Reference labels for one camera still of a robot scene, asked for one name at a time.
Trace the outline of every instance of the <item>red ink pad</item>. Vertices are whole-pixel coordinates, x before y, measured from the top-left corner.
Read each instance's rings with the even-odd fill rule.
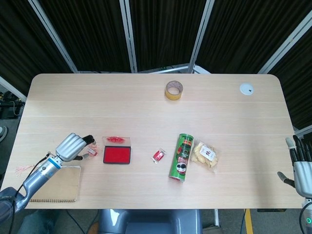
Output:
[[[131,147],[129,146],[105,146],[104,163],[109,164],[129,164],[131,157]]]

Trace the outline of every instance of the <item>white round object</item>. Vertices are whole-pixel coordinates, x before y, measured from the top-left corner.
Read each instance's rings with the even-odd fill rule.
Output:
[[[251,95],[254,93],[254,88],[251,84],[249,83],[243,83],[239,87],[240,91],[244,95]]]

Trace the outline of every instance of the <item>black curtain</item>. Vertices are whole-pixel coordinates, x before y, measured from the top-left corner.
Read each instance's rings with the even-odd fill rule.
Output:
[[[40,0],[79,71],[130,72],[118,0]]]
[[[196,64],[257,73],[311,10],[310,0],[216,0]]]
[[[312,28],[269,73],[281,82],[293,126],[312,125]]]
[[[189,63],[205,0],[130,0],[138,71]]]
[[[27,0],[2,0],[0,76],[24,95],[40,73],[69,73],[67,63]]]

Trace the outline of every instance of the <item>green can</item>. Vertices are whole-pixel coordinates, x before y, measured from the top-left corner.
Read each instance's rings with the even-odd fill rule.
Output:
[[[175,148],[175,156],[172,162],[169,177],[180,181],[185,180],[185,174],[194,137],[188,134],[180,134]]]

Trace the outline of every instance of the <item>robotic arm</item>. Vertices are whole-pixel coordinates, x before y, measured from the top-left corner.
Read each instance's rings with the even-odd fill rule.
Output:
[[[63,162],[69,162],[77,159],[81,150],[95,142],[93,136],[88,135],[81,138],[71,133],[57,148],[56,156],[52,155],[46,160],[34,173],[26,178],[23,187],[26,195],[23,196],[19,191],[12,187],[6,188],[0,192],[0,224],[13,215],[13,212],[19,212],[28,204],[30,198],[44,185],[59,169]]]
[[[294,180],[288,179],[281,172],[277,174],[284,183],[293,186],[300,196],[305,197],[299,217],[300,229],[304,233],[301,224],[303,214],[306,234],[312,234],[312,147],[309,142],[300,140],[296,135],[293,139],[296,146],[290,138],[286,138],[286,143],[292,160]]]

